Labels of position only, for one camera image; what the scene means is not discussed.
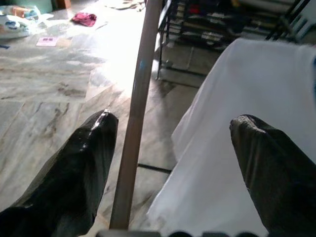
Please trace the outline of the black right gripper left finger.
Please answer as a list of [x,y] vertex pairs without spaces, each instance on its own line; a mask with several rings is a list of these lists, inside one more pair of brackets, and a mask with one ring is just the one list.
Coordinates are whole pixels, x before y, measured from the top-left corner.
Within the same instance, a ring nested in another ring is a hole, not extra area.
[[79,237],[97,216],[112,163],[118,118],[91,115],[0,214],[3,237]]

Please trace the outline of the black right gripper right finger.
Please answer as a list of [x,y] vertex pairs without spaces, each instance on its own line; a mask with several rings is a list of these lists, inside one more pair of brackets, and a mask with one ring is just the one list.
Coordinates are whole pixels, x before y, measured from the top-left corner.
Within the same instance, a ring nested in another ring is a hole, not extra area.
[[230,122],[245,186],[269,234],[316,235],[316,165],[281,130],[253,115]]

